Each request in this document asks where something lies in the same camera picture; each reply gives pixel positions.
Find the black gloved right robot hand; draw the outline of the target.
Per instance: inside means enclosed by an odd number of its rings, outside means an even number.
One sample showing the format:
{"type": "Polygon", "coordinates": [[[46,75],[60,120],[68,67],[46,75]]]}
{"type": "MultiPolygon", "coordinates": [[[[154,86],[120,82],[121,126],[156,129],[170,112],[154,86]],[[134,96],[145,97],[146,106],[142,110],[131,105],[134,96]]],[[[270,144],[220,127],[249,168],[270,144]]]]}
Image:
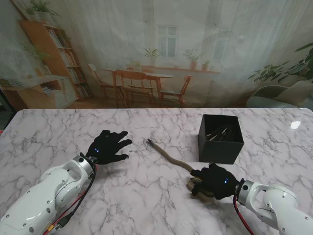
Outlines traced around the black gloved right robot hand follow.
{"type": "Polygon", "coordinates": [[[213,193],[215,199],[221,200],[234,195],[237,186],[240,184],[232,173],[215,163],[211,163],[209,167],[204,167],[201,170],[192,170],[190,174],[202,179],[200,183],[196,183],[193,187],[193,196],[196,196],[201,189],[204,189],[213,193]]]}

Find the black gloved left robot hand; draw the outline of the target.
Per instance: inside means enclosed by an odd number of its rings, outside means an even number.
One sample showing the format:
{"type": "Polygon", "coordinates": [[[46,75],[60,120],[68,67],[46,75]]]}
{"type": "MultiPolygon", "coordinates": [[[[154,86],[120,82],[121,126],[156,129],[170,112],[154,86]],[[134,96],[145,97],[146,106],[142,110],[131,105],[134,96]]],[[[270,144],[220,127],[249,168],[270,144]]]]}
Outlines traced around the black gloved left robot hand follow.
{"type": "Polygon", "coordinates": [[[103,130],[89,146],[86,157],[97,159],[96,164],[98,165],[107,165],[129,158],[127,154],[117,154],[119,150],[133,143],[131,139],[122,140],[127,134],[127,131],[117,133],[103,130]]]}

